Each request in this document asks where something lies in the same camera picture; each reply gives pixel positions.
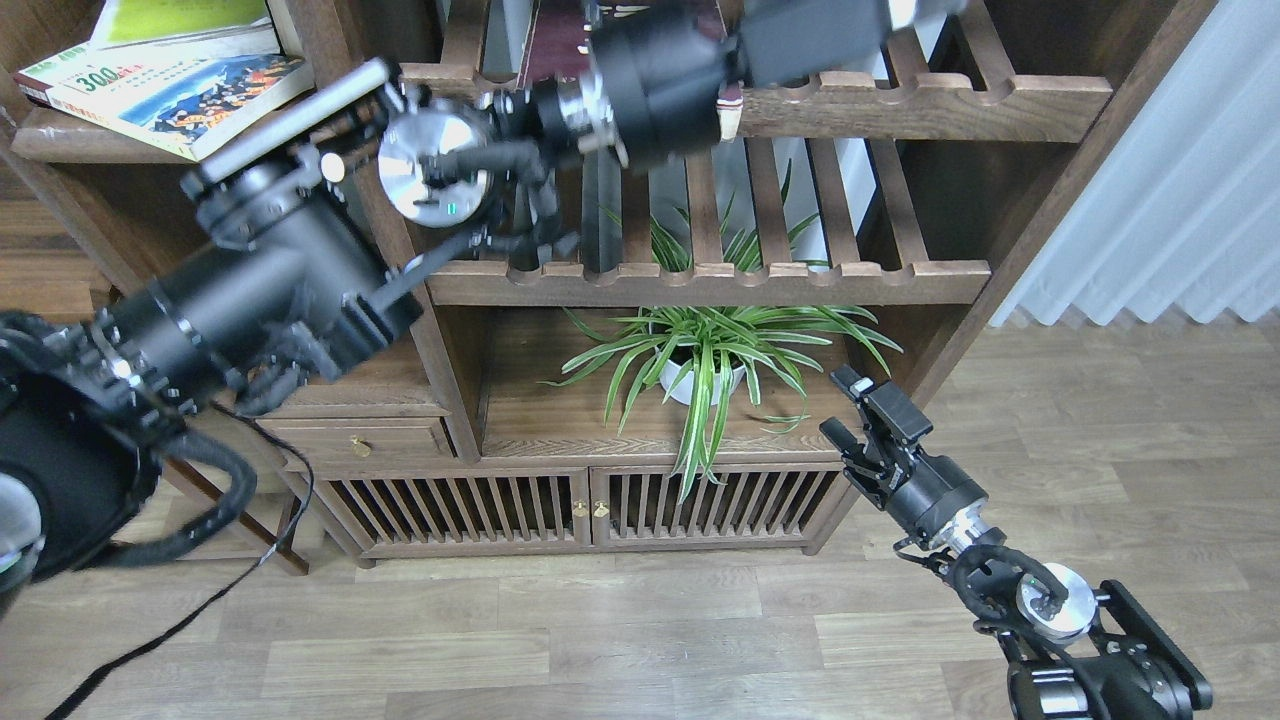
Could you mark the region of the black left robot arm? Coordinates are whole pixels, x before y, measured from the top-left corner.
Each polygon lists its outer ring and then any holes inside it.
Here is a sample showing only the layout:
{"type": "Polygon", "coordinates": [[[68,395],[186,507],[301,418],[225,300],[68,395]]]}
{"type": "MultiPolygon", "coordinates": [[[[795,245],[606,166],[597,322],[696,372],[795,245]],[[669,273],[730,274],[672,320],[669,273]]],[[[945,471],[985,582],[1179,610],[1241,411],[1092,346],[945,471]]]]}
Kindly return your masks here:
{"type": "Polygon", "coordinates": [[[603,20],[573,77],[486,105],[434,100],[376,58],[201,161],[182,182],[201,251],[88,322],[3,314],[3,609],[64,571],[175,561],[232,524],[257,474],[188,418],[224,391],[261,416],[314,375],[340,379],[470,249],[572,249],[562,167],[708,150],[728,87],[833,69],[964,9],[763,1],[712,35],[685,3],[655,3],[603,20]]]}

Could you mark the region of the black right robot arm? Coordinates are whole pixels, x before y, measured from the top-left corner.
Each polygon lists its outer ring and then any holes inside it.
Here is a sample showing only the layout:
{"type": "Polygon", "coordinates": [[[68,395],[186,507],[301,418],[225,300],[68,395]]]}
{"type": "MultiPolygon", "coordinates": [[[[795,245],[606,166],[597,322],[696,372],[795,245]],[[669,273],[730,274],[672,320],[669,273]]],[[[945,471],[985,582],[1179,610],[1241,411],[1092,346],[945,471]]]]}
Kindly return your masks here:
{"type": "Polygon", "coordinates": [[[893,547],[938,577],[1007,661],[1016,719],[1190,719],[1213,702],[1204,674],[1119,582],[1092,587],[1057,562],[1011,548],[980,515],[987,493],[952,459],[928,454],[932,424],[893,382],[850,366],[832,382],[858,407],[861,437],[831,418],[820,432],[844,474],[904,530],[893,547]]]}

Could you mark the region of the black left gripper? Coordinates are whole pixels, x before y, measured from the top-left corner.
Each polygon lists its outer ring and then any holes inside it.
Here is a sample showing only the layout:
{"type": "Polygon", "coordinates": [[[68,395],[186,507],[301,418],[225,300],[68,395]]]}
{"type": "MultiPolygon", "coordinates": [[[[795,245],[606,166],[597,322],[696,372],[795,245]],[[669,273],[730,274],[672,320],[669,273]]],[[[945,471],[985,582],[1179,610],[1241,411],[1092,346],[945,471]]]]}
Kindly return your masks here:
{"type": "MultiPolygon", "coordinates": [[[[739,22],[739,78],[783,85],[876,53],[922,20],[964,1],[762,1],[739,22]]],[[[718,102],[730,85],[722,28],[704,31],[685,1],[659,1],[604,20],[588,64],[559,83],[559,163],[599,150],[631,170],[721,141],[718,102]]]]}

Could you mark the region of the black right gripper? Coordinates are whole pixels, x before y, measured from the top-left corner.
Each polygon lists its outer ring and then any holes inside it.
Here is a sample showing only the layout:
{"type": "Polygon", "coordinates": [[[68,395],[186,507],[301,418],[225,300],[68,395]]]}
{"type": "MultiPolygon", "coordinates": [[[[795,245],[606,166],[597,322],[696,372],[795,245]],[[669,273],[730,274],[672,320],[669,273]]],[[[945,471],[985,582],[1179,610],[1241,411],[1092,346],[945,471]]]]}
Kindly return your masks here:
{"type": "Polygon", "coordinates": [[[850,484],[920,550],[989,543],[991,525],[980,516],[989,496],[951,457],[932,456],[918,445],[934,427],[910,396],[892,380],[877,384],[849,365],[829,378],[870,428],[860,442],[837,418],[820,423],[850,484]]]}

